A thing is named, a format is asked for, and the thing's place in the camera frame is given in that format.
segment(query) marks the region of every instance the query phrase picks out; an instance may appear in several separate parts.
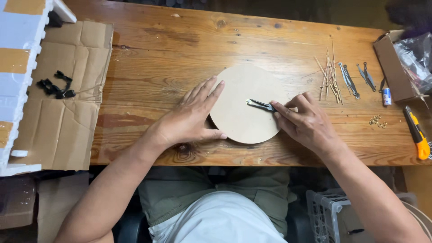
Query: small can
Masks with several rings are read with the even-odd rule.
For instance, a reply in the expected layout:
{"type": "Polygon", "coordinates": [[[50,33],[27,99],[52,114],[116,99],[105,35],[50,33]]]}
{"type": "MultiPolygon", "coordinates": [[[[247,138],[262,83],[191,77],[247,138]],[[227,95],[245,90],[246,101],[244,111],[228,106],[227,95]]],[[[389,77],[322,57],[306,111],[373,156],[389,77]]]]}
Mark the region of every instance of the small can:
{"type": "Polygon", "coordinates": [[[384,103],[384,106],[391,105],[391,95],[390,95],[390,89],[385,88],[382,90],[382,100],[384,103]]]}

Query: white shirt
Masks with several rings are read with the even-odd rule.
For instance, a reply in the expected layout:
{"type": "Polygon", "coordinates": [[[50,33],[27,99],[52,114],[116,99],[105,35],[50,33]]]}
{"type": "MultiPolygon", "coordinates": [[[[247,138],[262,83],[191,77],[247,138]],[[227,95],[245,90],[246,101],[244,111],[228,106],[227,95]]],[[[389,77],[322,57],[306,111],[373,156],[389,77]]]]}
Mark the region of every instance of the white shirt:
{"type": "Polygon", "coordinates": [[[154,243],[286,243],[254,202],[228,191],[202,196],[185,211],[149,231],[154,243]]]}

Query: plastic bag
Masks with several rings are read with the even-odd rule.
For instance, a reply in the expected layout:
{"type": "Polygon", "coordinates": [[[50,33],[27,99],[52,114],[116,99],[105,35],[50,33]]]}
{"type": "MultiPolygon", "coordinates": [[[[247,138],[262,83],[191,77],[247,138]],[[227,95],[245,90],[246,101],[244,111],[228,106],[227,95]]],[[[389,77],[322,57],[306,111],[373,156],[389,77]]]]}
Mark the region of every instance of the plastic bag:
{"type": "Polygon", "coordinates": [[[393,46],[419,95],[432,90],[432,34],[404,39],[393,46]]]}

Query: orange utility knife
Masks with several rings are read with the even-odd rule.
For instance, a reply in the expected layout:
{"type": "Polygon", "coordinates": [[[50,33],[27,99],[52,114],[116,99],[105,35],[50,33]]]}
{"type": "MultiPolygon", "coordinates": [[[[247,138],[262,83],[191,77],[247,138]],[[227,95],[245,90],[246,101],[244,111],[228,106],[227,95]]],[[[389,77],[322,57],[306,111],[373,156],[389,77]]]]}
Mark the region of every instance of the orange utility knife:
{"type": "Polygon", "coordinates": [[[419,159],[427,159],[431,153],[431,149],[428,142],[426,141],[425,136],[422,133],[422,130],[419,127],[419,121],[413,115],[409,106],[405,107],[405,109],[403,110],[403,114],[405,115],[405,119],[407,120],[408,127],[410,128],[414,143],[416,143],[419,159]]]}

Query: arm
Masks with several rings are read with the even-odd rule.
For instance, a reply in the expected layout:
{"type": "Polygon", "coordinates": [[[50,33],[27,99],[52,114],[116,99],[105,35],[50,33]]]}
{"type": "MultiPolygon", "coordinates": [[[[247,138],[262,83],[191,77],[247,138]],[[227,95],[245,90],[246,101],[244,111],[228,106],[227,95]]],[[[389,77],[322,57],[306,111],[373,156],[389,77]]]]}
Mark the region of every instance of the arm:
{"type": "Polygon", "coordinates": [[[323,160],[376,242],[430,242],[397,196],[337,135],[311,93],[297,95],[285,106],[272,105],[279,126],[323,160]],[[294,107],[299,112],[290,110],[294,107]]]}
{"type": "Polygon", "coordinates": [[[96,177],[66,216],[55,242],[114,242],[111,228],[165,149],[177,143],[226,138],[220,130],[204,128],[204,122],[224,87],[221,81],[209,95],[216,79],[213,76],[188,91],[175,109],[151,125],[134,145],[96,177]]]}

